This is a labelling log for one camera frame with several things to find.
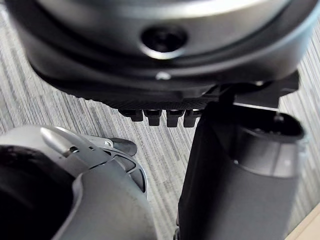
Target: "wooden floor edge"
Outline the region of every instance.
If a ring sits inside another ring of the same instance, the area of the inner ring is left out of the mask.
[[[320,216],[320,203],[309,213],[308,216],[286,237],[285,240],[302,240],[299,236],[310,226],[316,217]]]

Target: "black plastic tab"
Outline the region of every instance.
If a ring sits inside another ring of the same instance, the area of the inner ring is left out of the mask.
[[[149,120],[150,126],[159,126],[162,110],[143,110],[144,115]]]
[[[166,111],[166,126],[168,128],[176,128],[178,120],[184,115],[184,110],[167,110]]]
[[[186,110],[184,114],[183,126],[185,128],[193,128],[196,124],[196,119],[202,115],[201,110]]]
[[[142,110],[118,110],[123,116],[127,118],[131,118],[132,122],[142,122],[144,120],[144,116],[142,114]]]

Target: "screw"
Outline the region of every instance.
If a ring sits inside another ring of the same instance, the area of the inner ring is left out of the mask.
[[[155,79],[157,79],[157,80],[170,80],[171,75],[167,72],[160,71],[155,75]]]
[[[256,81],[255,85],[261,87],[264,84],[264,81]]]

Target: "floor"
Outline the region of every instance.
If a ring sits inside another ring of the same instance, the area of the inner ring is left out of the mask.
[[[320,24],[299,66],[301,90],[281,101],[281,110],[300,119],[308,132],[308,158],[300,181],[289,231],[320,202]],[[172,239],[177,203],[194,128],[133,123],[99,102],[62,93],[40,80],[28,65],[17,34],[0,5],[0,134],[22,125],[54,125],[80,134],[118,137],[138,145],[136,159],[145,167],[159,240]]]

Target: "black plastic housing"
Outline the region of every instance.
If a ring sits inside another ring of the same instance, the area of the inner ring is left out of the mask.
[[[286,114],[208,105],[178,205],[179,239],[284,239],[304,135]]]
[[[77,97],[131,110],[170,110],[176,105],[204,109],[209,101],[199,98],[216,85],[284,79],[297,69],[319,13],[318,0],[292,0],[271,23],[233,45],[155,60],[97,46],[65,28],[34,0],[5,2],[30,64],[45,81]],[[157,80],[160,72],[169,79]]]

